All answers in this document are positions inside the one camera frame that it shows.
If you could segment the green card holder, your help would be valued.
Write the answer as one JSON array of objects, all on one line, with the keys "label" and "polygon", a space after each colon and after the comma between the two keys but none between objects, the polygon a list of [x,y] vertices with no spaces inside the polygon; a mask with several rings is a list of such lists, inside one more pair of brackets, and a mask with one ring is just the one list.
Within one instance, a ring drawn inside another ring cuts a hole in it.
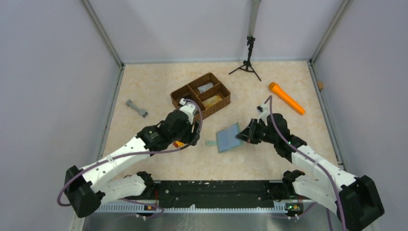
[{"label": "green card holder", "polygon": [[240,132],[241,128],[237,122],[226,129],[218,131],[216,133],[216,140],[207,140],[205,141],[205,145],[217,147],[219,154],[231,151],[243,145],[243,141],[236,138],[236,135],[238,135]]}]

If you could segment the grey striped credit card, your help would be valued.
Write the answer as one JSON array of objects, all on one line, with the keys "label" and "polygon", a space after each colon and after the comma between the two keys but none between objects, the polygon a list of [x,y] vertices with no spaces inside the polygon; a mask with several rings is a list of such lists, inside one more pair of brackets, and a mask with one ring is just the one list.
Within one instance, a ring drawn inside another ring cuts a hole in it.
[{"label": "grey striped credit card", "polygon": [[209,89],[211,89],[214,86],[214,84],[212,82],[206,83],[202,86],[197,87],[197,90],[199,93],[203,93]]}]

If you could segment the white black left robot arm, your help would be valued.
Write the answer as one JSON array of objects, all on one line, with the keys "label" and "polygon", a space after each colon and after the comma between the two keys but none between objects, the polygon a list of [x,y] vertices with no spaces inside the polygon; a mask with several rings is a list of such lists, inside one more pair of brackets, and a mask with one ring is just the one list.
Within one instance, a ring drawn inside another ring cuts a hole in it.
[{"label": "white black left robot arm", "polygon": [[[57,204],[72,207],[79,218],[84,218],[109,202],[129,196],[152,197],[154,181],[148,173],[138,172],[118,180],[115,177],[139,161],[169,153],[168,146],[176,141],[185,143],[184,148],[194,146],[202,129],[202,117],[198,106],[187,104],[159,123],[144,127],[122,147],[95,163],[70,167]],[[63,195],[67,204],[61,202]]]}]

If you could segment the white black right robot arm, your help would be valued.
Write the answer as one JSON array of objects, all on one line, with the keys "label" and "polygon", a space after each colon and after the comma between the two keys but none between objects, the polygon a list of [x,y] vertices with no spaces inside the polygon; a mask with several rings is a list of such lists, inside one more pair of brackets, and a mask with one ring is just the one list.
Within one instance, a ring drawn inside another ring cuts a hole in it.
[{"label": "white black right robot arm", "polygon": [[314,200],[335,213],[343,228],[361,231],[384,215],[377,187],[370,177],[357,177],[320,156],[303,139],[291,134],[283,115],[253,118],[235,137],[250,144],[270,143],[279,156],[300,167],[283,174],[283,194]]}]

